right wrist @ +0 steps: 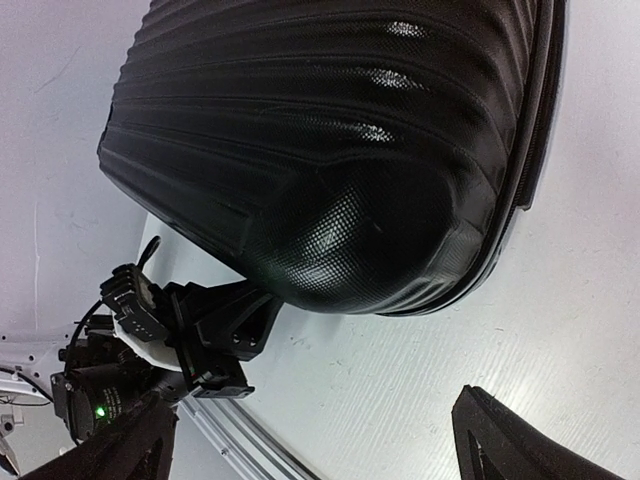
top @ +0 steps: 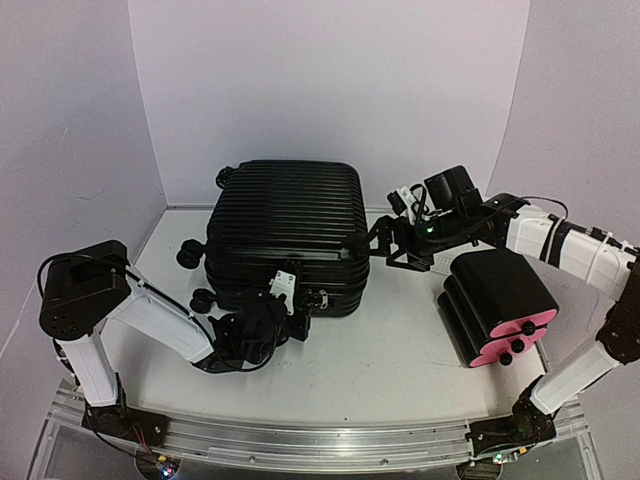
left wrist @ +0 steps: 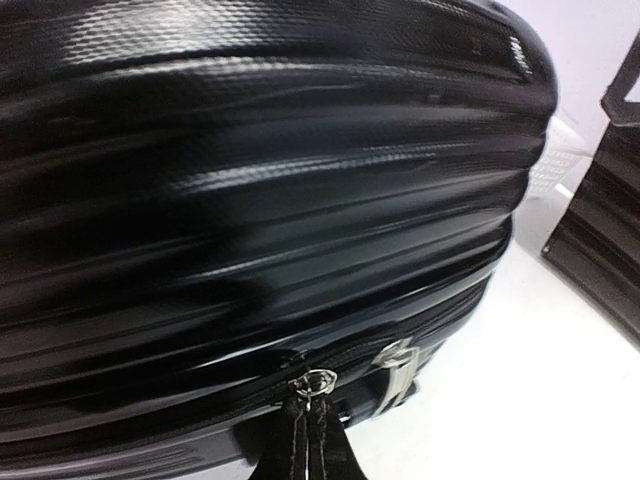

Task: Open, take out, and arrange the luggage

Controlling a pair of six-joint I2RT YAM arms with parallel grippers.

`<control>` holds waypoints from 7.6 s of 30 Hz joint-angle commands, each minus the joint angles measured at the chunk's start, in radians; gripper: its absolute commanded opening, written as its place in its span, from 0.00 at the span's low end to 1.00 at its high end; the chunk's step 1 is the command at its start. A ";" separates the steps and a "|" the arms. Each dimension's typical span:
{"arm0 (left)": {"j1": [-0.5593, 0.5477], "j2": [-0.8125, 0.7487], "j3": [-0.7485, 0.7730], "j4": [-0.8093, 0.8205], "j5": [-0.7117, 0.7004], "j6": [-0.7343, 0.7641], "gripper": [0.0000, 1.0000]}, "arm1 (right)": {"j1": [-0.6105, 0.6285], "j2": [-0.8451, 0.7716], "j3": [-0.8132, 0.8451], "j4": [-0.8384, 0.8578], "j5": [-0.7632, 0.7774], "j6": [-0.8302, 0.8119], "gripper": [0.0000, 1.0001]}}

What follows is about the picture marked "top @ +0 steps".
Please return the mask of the silver zipper pull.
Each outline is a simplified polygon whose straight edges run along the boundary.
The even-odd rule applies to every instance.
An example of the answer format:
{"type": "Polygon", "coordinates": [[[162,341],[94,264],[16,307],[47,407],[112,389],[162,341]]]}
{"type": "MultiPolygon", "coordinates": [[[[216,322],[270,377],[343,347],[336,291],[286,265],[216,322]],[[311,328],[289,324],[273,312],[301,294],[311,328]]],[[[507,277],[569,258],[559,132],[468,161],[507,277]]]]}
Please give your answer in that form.
{"type": "Polygon", "coordinates": [[[329,309],[331,306],[331,299],[328,292],[326,290],[320,290],[319,294],[321,297],[320,309],[322,311],[329,309]]]}

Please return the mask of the black ribbed hard-shell suitcase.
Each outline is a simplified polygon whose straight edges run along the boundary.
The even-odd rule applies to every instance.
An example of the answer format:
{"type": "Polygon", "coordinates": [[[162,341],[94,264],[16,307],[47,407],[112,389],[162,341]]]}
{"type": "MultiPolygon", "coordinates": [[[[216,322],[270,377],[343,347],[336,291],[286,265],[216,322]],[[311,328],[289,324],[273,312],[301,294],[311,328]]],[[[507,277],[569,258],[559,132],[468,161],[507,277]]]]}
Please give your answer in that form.
{"type": "Polygon", "coordinates": [[[319,317],[360,306],[370,263],[352,247],[367,232],[361,182],[352,166],[331,161],[251,160],[219,171],[221,192],[206,239],[189,239],[178,264],[202,267],[220,308],[236,310],[248,292],[268,289],[288,259],[300,261],[297,297],[319,317]],[[320,290],[331,299],[320,309],[320,290]]]}

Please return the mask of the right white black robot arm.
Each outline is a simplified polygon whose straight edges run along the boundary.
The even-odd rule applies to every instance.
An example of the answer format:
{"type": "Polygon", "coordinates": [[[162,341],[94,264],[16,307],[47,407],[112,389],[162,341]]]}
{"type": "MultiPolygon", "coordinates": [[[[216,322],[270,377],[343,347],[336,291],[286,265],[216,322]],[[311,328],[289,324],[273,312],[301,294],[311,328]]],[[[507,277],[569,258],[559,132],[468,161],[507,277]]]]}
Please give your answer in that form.
{"type": "Polygon", "coordinates": [[[507,416],[471,423],[476,458],[505,455],[551,440],[561,406],[614,368],[639,358],[639,250],[608,231],[571,223],[533,197],[484,199],[456,166],[392,192],[393,212],[362,240],[363,255],[426,272],[437,253],[472,244],[450,266],[437,298],[444,323],[470,367],[508,364],[546,331],[558,305],[532,260],[566,272],[612,301],[597,334],[554,370],[536,378],[507,416]]]}

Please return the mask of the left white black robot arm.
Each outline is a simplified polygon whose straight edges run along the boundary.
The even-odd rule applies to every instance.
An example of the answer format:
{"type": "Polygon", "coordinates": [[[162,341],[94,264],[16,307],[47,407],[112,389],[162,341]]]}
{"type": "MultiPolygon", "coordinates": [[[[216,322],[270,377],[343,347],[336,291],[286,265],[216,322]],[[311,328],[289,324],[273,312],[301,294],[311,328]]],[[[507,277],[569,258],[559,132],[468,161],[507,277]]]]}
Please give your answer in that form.
{"type": "Polygon", "coordinates": [[[288,340],[308,338],[310,308],[298,298],[297,283],[294,268],[278,270],[266,290],[242,295],[236,312],[215,319],[150,283],[130,265],[126,246],[109,240],[41,263],[39,324],[83,389],[84,427],[124,438],[165,429],[168,419],[128,406],[101,325],[129,326],[207,374],[253,373],[288,340]]]}

